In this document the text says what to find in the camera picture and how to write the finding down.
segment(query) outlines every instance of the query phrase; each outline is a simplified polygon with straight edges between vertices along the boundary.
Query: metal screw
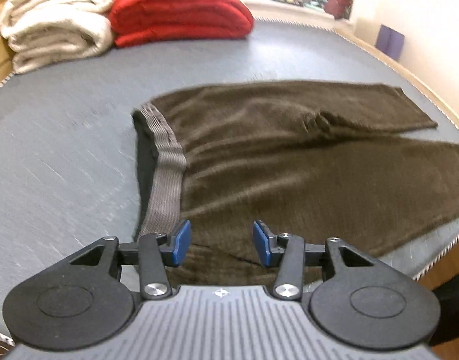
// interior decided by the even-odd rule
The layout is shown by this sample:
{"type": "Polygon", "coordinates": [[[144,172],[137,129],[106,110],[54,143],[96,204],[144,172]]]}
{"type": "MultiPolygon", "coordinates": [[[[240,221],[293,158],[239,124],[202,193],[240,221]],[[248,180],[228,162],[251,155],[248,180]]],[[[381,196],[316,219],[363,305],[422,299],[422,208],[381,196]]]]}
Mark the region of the metal screw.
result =
{"type": "Polygon", "coordinates": [[[283,296],[285,298],[290,298],[300,293],[298,287],[294,286],[293,284],[282,284],[280,286],[277,286],[274,290],[278,295],[283,296]]]}
{"type": "Polygon", "coordinates": [[[148,295],[160,296],[168,292],[168,287],[166,287],[163,283],[146,284],[145,292],[148,295]]]}

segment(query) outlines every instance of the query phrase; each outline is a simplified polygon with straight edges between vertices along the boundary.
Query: gray ribbed plate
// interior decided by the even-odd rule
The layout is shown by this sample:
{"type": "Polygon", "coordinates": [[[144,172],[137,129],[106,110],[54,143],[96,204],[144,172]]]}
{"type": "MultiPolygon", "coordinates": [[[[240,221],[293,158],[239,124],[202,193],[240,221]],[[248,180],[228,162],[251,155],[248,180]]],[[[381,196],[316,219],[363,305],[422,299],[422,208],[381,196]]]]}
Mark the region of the gray ribbed plate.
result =
{"type": "Polygon", "coordinates": [[[375,353],[345,346],[316,328],[296,302],[262,286],[183,286],[146,302],[119,335],[74,352],[17,346],[8,360],[435,360],[425,346],[375,353]]]}

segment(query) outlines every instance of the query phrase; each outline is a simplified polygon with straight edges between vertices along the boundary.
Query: white wall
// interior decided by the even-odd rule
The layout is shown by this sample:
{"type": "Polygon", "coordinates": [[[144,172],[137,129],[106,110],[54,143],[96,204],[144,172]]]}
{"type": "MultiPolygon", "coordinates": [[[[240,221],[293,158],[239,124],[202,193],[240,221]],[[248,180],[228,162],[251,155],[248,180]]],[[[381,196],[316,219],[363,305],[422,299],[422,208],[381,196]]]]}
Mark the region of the white wall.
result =
{"type": "Polygon", "coordinates": [[[381,23],[403,33],[399,62],[459,115],[459,0],[356,0],[351,20],[371,44],[381,23]]]}

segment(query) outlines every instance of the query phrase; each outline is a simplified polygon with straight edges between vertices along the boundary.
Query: gray mattress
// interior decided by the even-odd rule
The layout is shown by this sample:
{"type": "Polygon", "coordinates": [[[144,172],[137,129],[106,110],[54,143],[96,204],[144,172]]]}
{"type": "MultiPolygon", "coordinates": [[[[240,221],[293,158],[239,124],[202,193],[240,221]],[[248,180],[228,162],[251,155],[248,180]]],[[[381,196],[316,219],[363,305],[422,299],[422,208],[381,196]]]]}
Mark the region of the gray mattress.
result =
{"type": "MultiPolygon", "coordinates": [[[[258,21],[247,40],[146,44],[14,76],[0,89],[0,332],[14,285],[105,235],[131,241],[134,107],[192,85],[274,79],[400,86],[439,123],[409,136],[459,143],[452,122],[391,68],[336,33],[288,23],[258,21]]],[[[458,237],[459,218],[383,260],[418,276],[458,237]]],[[[132,267],[122,281],[138,288],[132,267]]]]}

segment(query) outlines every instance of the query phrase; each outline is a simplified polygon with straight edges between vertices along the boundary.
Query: stack of folded clothes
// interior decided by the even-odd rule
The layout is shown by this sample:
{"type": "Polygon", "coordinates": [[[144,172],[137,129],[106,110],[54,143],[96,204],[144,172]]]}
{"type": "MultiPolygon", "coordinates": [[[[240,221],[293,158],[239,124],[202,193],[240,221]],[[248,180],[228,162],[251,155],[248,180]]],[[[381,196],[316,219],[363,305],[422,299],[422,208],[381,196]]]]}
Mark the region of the stack of folded clothes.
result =
{"type": "Polygon", "coordinates": [[[109,14],[116,45],[176,39],[237,39],[254,19],[240,0],[115,0],[109,14]]]}
{"type": "Polygon", "coordinates": [[[21,74],[69,59],[96,56],[113,45],[104,16],[114,0],[7,0],[0,33],[17,53],[21,74]]]}

